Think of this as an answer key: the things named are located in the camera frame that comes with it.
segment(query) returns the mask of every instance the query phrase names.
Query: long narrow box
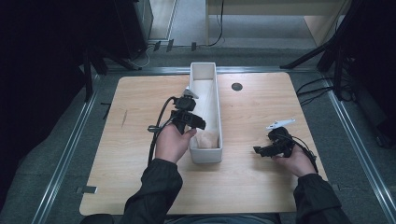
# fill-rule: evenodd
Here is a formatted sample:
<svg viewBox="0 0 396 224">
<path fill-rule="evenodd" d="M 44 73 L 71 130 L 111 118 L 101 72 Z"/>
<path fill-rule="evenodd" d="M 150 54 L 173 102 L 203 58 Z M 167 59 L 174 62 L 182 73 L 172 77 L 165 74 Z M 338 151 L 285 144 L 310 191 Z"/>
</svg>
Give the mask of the long narrow box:
<svg viewBox="0 0 396 224">
<path fill-rule="evenodd" d="M 192 161 L 221 162 L 222 133 L 216 64 L 192 63 L 190 89 L 199 96 L 192 113 L 206 121 L 205 130 L 198 130 L 190 141 Z"/>
</svg>

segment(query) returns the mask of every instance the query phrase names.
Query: black round hole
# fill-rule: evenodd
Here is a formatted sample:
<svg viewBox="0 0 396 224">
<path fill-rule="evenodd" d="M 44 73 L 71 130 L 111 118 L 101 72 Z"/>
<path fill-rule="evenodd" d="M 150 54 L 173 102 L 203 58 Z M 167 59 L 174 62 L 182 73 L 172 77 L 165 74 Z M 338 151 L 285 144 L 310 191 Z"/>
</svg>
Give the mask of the black round hole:
<svg viewBox="0 0 396 224">
<path fill-rule="evenodd" d="M 242 84 L 241 84 L 241 83 L 235 82 L 235 83 L 231 86 L 231 88 L 233 88 L 233 90 L 235 90 L 235 91 L 241 91 L 243 87 L 242 87 Z"/>
</svg>

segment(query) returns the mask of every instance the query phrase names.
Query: dark fabric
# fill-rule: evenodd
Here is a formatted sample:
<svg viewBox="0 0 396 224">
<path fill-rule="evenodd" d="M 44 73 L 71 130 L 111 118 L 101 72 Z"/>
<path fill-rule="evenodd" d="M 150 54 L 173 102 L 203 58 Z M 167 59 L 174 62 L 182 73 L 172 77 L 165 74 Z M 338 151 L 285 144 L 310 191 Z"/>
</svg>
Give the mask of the dark fabric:
<svg viewBox="0 0 396 224">
<path fill-rule="evenodd" d="M 125 204 L 120 223 L 163 223 L 183 183 L 177 166 L 155 159 L 141 181 L 140 190 Z M 350 223 L 332 187 L 320 175 L 300 177 L 294 198 L 297 223 Z"/>
<path fill-rule="evenodd" d="M 163 223 L 183 184 L 177 166 L 154 159 L 141 181 L 140 190 L 125 204 L 120 223 Z"/>
<path fill-rule="evenodd" d="M 300 177 L 294 199 L 296 223 L 350 223 L 332 187 L 320 175 Z"/>
</svg>

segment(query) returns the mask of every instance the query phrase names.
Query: hand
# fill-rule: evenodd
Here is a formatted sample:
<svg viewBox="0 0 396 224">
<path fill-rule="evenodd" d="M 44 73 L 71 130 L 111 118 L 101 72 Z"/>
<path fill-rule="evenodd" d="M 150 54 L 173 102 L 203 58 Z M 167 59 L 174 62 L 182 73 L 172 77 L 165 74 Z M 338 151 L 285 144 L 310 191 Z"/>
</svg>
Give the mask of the hand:
<svg viewBox="0 0 396 224">
<path fill-rule="evenodd" d="M 191 129 L 182 135 L 175 124 L 166 125 L 158 136 L 155 158 L 177 163 L 187 151 L 190 139 L 196 133 L 196 129 Z"/>
<path fill-rule="evenodd" d="M 297 145 L 294 145 L 289 158 L 274 156 L 272 159 L 273 161 L 285 166 L 289 171 L 298 177 L 317 173 L 311 161 L 308 159 L 308 157 L 306 157 L 303 150 Z"/>
</svg>

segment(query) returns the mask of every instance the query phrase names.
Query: person's left hand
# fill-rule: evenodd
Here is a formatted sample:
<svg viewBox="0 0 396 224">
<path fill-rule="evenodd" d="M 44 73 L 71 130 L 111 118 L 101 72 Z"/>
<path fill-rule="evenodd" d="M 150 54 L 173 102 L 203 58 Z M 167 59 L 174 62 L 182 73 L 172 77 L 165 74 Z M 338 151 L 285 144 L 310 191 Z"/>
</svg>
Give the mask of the person's left hand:
<svg viewBox="0 0 396 224">
<path fill-rule="evenodd" d="M 155 158 L 177 163 L 187 151 L 190 139 L 196 133 L 196 129 L 191 129 L 181 134 L 174 124 L 166 125 L 158 136 Z"/>
</svg>

